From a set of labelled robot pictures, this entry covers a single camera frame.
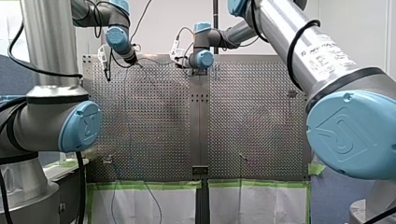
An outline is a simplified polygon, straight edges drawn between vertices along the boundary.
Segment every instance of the gray robot arm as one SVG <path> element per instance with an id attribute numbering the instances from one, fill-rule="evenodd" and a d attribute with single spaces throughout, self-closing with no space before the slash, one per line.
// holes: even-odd
<path id="1" fill-rule="evenodd" d="M 230 13 L 245 21 L 226 31 L 197 23 L 194 50 L 185 65 L 210 67 L 210 47 L 236 49 L 257 33 L 264 34 L 287 64 L 296 87 L 307 95 L 306 133 L 321 160 L 343 175 L 395 179 L 396 83 L 381 69 L 351 60 L 321 31 L 318 21 L 305 16 L 299 7 L 306 1 L 298 4 L 230 0 Z"/>
<path id="2" fill-rule="evenodd" d="M 64 75 L 34 73 L 35 85 L 26 95 L 27 105 L 0 134 L 0 158 L 37 151 L 83 151 L 94 143 L 102 115 L 75 75 L 78 67 L 73 24 L 109 26 L 108 45 L 133 64 L 136 56 L 129 40 L 128 4 L 110 1 L 89 6 L 83 0 L 24 0 L 21 7 L 31 64 Z M 0 123 L 13 108 L 0 113 Z"/>

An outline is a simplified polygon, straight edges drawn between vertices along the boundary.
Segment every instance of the light blue joint cap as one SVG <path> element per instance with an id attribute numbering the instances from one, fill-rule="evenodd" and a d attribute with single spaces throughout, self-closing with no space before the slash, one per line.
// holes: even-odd
<path id="1" fill-rule="evenodd" d="M 88 149 L 95 142 L 102 123 L 102 111 L 92 101 L 85 101 L 70 113 L 61 134 L 59 149 L 62 152 L 77 152 Z"/>
<path id="2" fill-rule="evenodd" d="M 200 32 L 206 31 L 206 30 L 210 30 L 211 28 L 212 28 L 212 25 L 210 24 L 210 22 L 200 21 L 200 22 L 195 23 L 194 32 L 197 34 L 197 33 L 200 33 Z"/>
<path id="3" fill-rule="evenodd" d="M 119 27 L 112 26 L 106 32 L 107 44 L 116 52 L 121 52 L 128 48 L 128 35 Z"/>
<path id="4" fill-rule="evenodd" d="M 235 17 L 243 17 L 247 3 L 247 0 L 228 0 L 228 11 Z"/>
<path id="5" fill-rule="evenodd" d="M 359 179 L 396 178 L 396 101 L 371 91 L 339 91 L 310 111 L 307 136 L 320 159 Z"/>
<path id="6" fill-rule="evenodd" d="M 212 66 L 215 61 L 212 52 L 209 50 L 202 50 L 195 56 L 195 63 L 199 68 L 208 68 Z"/>
<path id="7" fill-rule="evenodd" d="M 127 1 L 125 1 L 125 0 L 110 0 L 110 3 L 112 3 L 118 7 L 121 7 L 129 14 L 129 4 Z"/>

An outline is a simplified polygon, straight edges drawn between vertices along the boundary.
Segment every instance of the white wall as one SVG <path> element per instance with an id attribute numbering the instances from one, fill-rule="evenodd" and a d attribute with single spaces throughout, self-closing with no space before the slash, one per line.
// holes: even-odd
<path id="1" fill-rule="evenodd" d="M 13 39 L 21 26 L 21 6 L 19 1 L 0 1 L 0 54 L 7 55 L 10 40 Z M 26 37 L 24 33 L 13 49 L 15 57 L 29 61 Z"/>
<path id="2" fill-rule="evenodd" d="M 318 1 L 319 0 L 308 0 L 305 13 L 311 19 L 317 19 L 319 16 Z M 227 3 L 228 0 L 219 0 L 219 28 L 223 30 L 243 20 L 242 18 L 236 18 L 232 16 L 228 12 Z M 219 53 L 220 54 L 266 54 L 266 55 L 276 54 L 276 52 L 271 47 L 271 45 L 261 41 L 260 39 L 249 47 L 232 49 L 227 51 L 223 51 L 222 49 L 220 49 Z"/>
<path id="3" fill-rule="evenodd" d="M 130 0 L 131 31 L 134 32 L 148 0 Z M 212 22 L 212 0 L 153 0 L 140 24 L 134 42 L 142 53 L 168 54 L 181 27 L 193 29 L 198 21 Z M 188 32 L 180 36 L 180 47 L 192 42 Z"/>
<path id="4" fill-rule="evenodd" d="M 131 32 L 146 6 L 148 0 L 130 0 Z M 228 12 L 228 0 L 219 0 L 219 28 L 227 29 L 240 22 Z M 306 12 L 309 17 L 318 18 L 318 0 L 308 1 Z M 167 54 L 172 48 L 173 41 L 178 30 L 183 27 L 193 29 L 198 21 L 209 21 L 213 24 L 213 2 L 212 0 L 166 0 L 151 2 L 148 12 L 143 19 L 134 42 L 142 46 L 142 53 Z M 183 33 L 180 38 L 180 46 L 186 48 L 192 41 L 189 33 Z M 219 53 L 228 54 L 276 54 L 273 48 L 258 40 L 255 44 L 240 49 L 219 50 Z"/>
<path id="5" fill-rule="evenodd" d="M 320 0 L 323 31 L 358 64 L 388 70 L 388 4 L 391 1 Z"/>
<path id="6" fill-rule="evenodd" d="M 131 33 L 148 0 L 130 0 Z M 219 0 L 219 28 L 227 29 L 242 19 L 231 16 L 228 0 Z M 134 42 L 142 46 L 142 53 L 166 54 L 172 47 L 178 30 L 193 29 L 198 21 L 213 23 L 212 0 L 153 0 L 143 19 Z M 363 66 L 378 66 L 396 77 L 396 3 L 392 0 L 308 0 L 308 17 L 320 18 L 324 32 Z M 21 22 L 18 1 L 0 0 L 0 54 L 7 55 L 9 39 L 16 34 Z M 28 60 L 24 35 L 15 46 L 18 58 Z M 96 53 L 101 41 L 94 38 L 93 29 L 77 28 L 78 65 L 81 55 Z M 181 35 L 180 46 L 192 41 L 188 32 Z M 222 54 L 275 54 L 266 43 L 258 40 L 247 48 L 228 50 Z"/>
<path id="7" fill-rule="evenodd" d="M 21 5 L 19 1 L 1 1 L 0 0 L 0 54 L 7 56 L 7 48 L 11 40 L 18 32 L 22 21 Z M 82 72 L 83 54 L 96 54 L 100 47 L 100 40 L 96 39 L 93 34 L 93 28 L 77 28 L 77 55 L 78 69 Z M 27 49 L 26 37 L 23 33 L 12 50 L 14 56 L 18 59 L 29 62 L 29 51 Z"/>

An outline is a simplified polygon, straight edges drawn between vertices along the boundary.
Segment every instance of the white cloth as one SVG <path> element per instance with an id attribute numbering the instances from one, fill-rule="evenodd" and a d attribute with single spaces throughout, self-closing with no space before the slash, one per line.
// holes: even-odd
<path id="1" fill-rule="evenodd" d="M 308 193 L 308 188 L 211 188 L 211 223 L 307 224 Z"/>
<path id="2" fill-rule="evenodd" d="M 153 189 L 152 193 L 162 209 L 162 224 L 195 224 L 195 192 L 196 189 Z M 92 224 L 159 222 L 159 209 L 146 189 L 97 190 L 92 195 Z"/>

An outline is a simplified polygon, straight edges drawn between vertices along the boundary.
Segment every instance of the pegboard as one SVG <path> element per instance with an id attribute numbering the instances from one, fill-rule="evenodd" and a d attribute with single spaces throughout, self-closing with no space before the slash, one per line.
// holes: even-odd
<path id="1" fill-rule="evenodd" d="M 110 82 L 85 58 L 84 87 L 104 111 L 90 182 L 192 179 L 193 165 L 208 165 L 209 178 L 307 176 L 305 97 L 277 56 L 216 55 L 200 76 L 149 57 L 161 64 L 113 64 Z"/>
<path id="2" fill-rule="evenodd" d="M 129 69 L 113 63 L 108 82 L 86 57 L 87 89 L 104 114 L 89 181 L 191 179 L 187 73 L 144 60 Z"/>
<path id="3" fill-rule="evenodd" d="M 275 56 L 220 56 L 211 69 L 209 178 L 307 176 L 305 95 Z"/>

